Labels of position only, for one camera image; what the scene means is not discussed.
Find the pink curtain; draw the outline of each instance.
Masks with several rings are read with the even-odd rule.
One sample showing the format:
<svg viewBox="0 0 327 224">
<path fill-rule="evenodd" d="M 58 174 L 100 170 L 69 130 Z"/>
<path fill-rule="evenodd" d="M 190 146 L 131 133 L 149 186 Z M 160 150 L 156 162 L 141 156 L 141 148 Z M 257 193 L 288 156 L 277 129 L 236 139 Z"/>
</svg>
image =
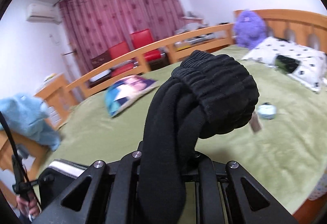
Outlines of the pink curtain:
<svg viewBox="0 0 327 224">
<path fill-rule="evenodd" d="M 125 40 L 133 49 L 133 32 L 149 28 L 160 40 L 185 25 L 179 0 L 61 0 L 59 7 L 83 73 L 111 46 Z"/>
</svg>

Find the hand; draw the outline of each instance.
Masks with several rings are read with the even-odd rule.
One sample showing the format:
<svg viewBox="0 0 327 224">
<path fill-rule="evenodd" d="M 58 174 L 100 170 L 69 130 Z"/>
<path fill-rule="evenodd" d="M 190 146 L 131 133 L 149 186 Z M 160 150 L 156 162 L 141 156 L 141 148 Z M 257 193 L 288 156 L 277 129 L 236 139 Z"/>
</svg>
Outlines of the hand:
<svg viewBox="0 0 327 224">
<path fill-rule="evenodd" d="M 28 197 L 30 199 L 30 202 L 27 202 L 25 199 L 17 196 L 17 208 L 25 216 L 32 215 L 33 217 L 37 217 L 40 214 L 40 209 L 37 205 L 35 196 L 32 192 L 29 192 Z"/>
</svg>

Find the air conditioner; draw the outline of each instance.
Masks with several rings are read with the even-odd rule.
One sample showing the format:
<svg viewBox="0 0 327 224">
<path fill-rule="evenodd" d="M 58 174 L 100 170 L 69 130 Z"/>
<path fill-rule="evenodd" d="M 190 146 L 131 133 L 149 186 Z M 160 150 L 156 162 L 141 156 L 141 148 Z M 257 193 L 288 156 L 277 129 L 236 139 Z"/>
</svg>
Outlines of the air conditioner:
<svg viewBox="0 0 327 224">
<path fill-rule="evenodd" d="M 54 7 L 32 3 L 27 6 L 26 20 L 33 22 L 59 22 L 59 16 Z"/>
</svg>

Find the purple fluffy cushion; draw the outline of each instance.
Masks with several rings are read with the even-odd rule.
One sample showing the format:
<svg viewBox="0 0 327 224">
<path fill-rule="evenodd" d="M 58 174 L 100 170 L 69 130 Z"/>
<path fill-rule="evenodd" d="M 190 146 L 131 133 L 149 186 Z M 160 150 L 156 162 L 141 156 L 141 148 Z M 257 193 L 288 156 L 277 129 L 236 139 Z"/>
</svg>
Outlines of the purple fluffy cushion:
<svg viewBox="0 0 327 224">
<path fill-rule="evenodd" d="M 252 11 L 243 11 L 238 16 L 234 25 L 236 43 L 240 47 L 248 49 L 255 48 L 266 37 L 266 26 L 264 21 Z"/>
</svg>

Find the green blanket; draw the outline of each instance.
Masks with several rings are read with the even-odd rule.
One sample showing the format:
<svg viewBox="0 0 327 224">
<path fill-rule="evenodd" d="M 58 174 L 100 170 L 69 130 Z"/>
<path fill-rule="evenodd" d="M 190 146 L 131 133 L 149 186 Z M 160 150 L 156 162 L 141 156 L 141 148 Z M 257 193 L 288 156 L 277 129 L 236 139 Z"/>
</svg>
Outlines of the green blanket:
<svg viewBox="0 0 327 224">
<path fill-rule="evenodd" d="M 215 54 L 239 60 L 246 49 L 230 46 Z M 327 165 L 327 93 L 315 94 L 263 64 L 240 61 L 257 82 L 258 105 L 277 106 L 274 120 L 262 120 L 263 130 L 253 134 L 249 125 L 225 135 L 197 142 L 196 149 L 212 160 L 242 164 L 281 204 L 294 213 L 323 175 Z M 179 63 L 149 72 L 145 77 L 166 81 Z M 108 116 L 105 92 L 83 101 L 61 127 L 61 146 L 46 161 L 66 159 L 90 165 L 95 160 L 112 162 L 134 151 L 142 140 L 148 106 L 155 91 L 145 95 L 115 118 Z M 195 223 L 194 188 L 187 184 L 183 223 Z"/>
</svg>

